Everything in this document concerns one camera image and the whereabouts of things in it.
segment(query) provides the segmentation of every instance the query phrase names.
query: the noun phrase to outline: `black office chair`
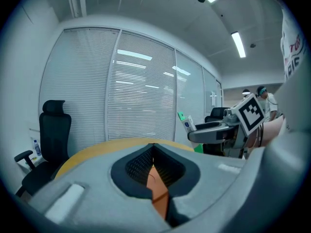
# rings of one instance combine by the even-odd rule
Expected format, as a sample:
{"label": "black office chair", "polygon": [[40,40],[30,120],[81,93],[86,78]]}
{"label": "black office chair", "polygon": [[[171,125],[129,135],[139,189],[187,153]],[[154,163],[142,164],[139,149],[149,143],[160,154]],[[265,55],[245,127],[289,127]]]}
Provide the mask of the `black office chair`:
{"label": "black office chair", "polygon": [[205,118],[205,122],[214,122],[223,120],[224,118],[224,111],[225,109],[229,109],[228,107],[215,107],[212,109],[212,112],[210,113],[210,116],[207,116]]}
{"label": "black office chair", "polygon": [[64,114],[64,100],[49,100],[43,105],[43,113],[39,117],[41,152],[46,162],[34,166],[29,159],[31,150],[17,155],[16,162],[25,159],[30,173],[22,181],[22,187],[33,195],[50,180],[54,179],[62,164],[69,159],[67,153],[68,135],[71,116]]}

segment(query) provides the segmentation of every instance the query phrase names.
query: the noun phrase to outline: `chair armrest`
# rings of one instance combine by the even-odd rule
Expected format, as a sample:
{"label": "chair armrest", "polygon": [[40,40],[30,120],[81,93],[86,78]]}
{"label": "chair armrest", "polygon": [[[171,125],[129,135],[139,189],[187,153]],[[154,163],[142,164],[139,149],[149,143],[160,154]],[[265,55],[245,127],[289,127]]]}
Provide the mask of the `chair armrest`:
{"label": "chair armrest", "polygon": [[19,162],[21,161],[22,159],[25,159],[25,161],[27,162],[28,166],[30,166],[31,169],[34,169],[35,166],[34,164],[32,163],[32,161],[29,159],[29,155],[31,155],[33,152],[31,150],[27,150],[23,153],[20,153],[19,155],[15,156],[14,157],[14,160],[16,162]]}
{"label": "chair armrest", "polygon": [[23,152],[23,153],[20,153],[19,155],[17,155],[17,156],[15,156],[14,157],[14,160],[16,161],[16,162],[19,162],[19,161],[21,161],[22,159],[25,159],[26,157],[28,157],[29,155],[31,155],[33,152],[31,151],[31,150],[27,150],[27,151],[25,151],[25,152]]}

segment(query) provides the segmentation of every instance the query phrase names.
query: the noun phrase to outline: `white shirt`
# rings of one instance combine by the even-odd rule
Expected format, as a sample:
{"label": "white shirt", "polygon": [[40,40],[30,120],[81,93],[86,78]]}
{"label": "white shirt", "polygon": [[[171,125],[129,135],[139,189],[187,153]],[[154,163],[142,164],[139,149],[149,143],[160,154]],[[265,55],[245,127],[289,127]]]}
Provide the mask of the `white shirt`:
{"label": "white shirt", "polygon": [[[307,40],[304,37],[296,19],[288,8],[282,9],[283,25],[281,38],[281,51],[284,61],[285,81],[299,68],[305,56],[310,55]],[[290,130],[290,126],[284,119],[280,133],[283,134]]]}
{"label": "white shirt", "polygon": [[270,112],[277,111],[277,102],[272,93],[268,93],[268,97],[266,99],[266,108],[265,108],[265,122],[270,121]]}

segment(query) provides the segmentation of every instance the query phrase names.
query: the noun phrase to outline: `chair backrest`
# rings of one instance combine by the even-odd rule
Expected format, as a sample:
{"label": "chair backrest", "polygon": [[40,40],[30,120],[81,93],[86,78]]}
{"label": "chair backrest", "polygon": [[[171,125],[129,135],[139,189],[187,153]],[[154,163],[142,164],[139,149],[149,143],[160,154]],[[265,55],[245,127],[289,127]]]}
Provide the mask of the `chair backrest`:
{"label": "chair backrest", "polygon": [[229,108],[228,107],[215,107],[212,109],[212,112],[210,113],[209,117],[222,120],[224,118],[225,109],[229,109]]}
{"label": "chair backrest", "polygon": [[48,162],[60,165],[68,157],[67,143],[71,116],[64,114],[64,100],[48,100],[39,118],[42,156]]}

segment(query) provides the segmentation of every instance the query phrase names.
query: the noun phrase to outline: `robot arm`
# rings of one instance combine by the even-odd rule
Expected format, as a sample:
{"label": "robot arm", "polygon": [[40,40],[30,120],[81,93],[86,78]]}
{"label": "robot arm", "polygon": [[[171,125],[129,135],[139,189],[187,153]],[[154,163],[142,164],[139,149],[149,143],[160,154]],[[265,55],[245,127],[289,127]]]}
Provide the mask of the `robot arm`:
{"label": "robot arm", "polygon": [[242,149],[249,135],[264,122],[263,110],[254,94],[226,109],[222,121],[200,124],[200,130],[188,133],[196,143],[224,144],[224,148]]}

